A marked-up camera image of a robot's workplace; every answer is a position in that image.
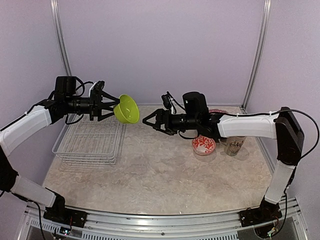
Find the green cup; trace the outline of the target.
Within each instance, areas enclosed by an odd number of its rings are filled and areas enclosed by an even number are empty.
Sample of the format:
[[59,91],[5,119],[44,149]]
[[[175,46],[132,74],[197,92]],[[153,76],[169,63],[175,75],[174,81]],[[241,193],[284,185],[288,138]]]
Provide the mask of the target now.
[[136,124],[140,120],[140,111],[134,99],[122,94],[119,96],[119,104],[113,108],[115,118],[123,124]]

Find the red white patterned bowl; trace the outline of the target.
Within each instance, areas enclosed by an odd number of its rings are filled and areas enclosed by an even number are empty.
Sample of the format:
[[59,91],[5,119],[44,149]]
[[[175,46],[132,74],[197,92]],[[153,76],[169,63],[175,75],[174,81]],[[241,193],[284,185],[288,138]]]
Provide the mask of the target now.
[[212,154],[216,148],[216,142],[209,137],[198,136],[191,142],[193,151],[200,156],[208,156]]

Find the pink polka dot dish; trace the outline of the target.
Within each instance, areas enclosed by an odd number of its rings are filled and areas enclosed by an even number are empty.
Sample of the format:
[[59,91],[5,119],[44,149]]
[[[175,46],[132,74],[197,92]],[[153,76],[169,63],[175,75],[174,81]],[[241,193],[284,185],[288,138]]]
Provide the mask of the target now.
[[214,109],[210,109],[209,113],[210,114],[217,114],[217,113],[227,114],[228,112],[222,109],[214,108]]

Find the white patterned mug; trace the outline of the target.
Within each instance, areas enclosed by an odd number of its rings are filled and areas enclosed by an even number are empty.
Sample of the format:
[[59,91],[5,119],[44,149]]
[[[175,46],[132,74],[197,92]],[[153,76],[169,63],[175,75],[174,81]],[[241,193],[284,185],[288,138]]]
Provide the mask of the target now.
[[228,156],[236,156],[240,149],[242,148],[246,140],[245,136],[232,136],[232,137],[223,137],[219,142],[224,146],[224,152]]

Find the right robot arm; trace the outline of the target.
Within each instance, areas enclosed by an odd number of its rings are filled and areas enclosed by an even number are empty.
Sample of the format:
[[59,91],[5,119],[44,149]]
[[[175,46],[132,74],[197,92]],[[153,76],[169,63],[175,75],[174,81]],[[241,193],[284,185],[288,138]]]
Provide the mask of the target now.
[[299,162],[306,156],[303,153],[305,134],[295,113],[303,112],[282,107],[278,111],[254,114],[210,113],[208,110],[172,114],[159,108],[142,122],[170,136],[196,130],[199,135],[215,140],[255,137],[262,143],[274,144],[272,177],[259,206],[239,212],[245,227],[282,217],[280,201],[293,181]]

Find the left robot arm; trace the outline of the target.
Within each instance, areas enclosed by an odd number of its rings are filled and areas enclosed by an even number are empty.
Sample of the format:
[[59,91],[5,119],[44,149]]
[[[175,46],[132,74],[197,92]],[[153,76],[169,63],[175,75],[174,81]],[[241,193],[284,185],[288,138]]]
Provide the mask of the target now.
[[0,190],[44,206],[57,221],[63,223],[70,218],[70,211],[65,207],[65,198],[22,176],[9,158],[30,138],[67,115],[88,115],[99,121],[113,116],[120,99],[94,89],[87,97],[59,92],[52,96],[53,98],[35,103],[22,116],[0,130]]

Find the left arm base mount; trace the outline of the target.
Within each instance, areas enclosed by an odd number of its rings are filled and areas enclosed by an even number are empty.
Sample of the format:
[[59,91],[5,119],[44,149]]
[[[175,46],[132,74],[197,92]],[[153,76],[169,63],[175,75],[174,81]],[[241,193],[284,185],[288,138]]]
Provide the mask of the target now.
[[46,209],[43,214],[47,220],[78,228],[84,228],[87,216],[87,212],[71,208],[65,208],[59,212]]

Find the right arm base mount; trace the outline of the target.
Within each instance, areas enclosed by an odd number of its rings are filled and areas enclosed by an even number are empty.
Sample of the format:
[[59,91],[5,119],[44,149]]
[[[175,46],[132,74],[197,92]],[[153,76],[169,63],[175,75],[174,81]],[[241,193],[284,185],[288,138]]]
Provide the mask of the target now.
[[248,227],[277,220],[282,217],[280,209],[270,210],[267,208],[249,208],[239,212],[242,227]]

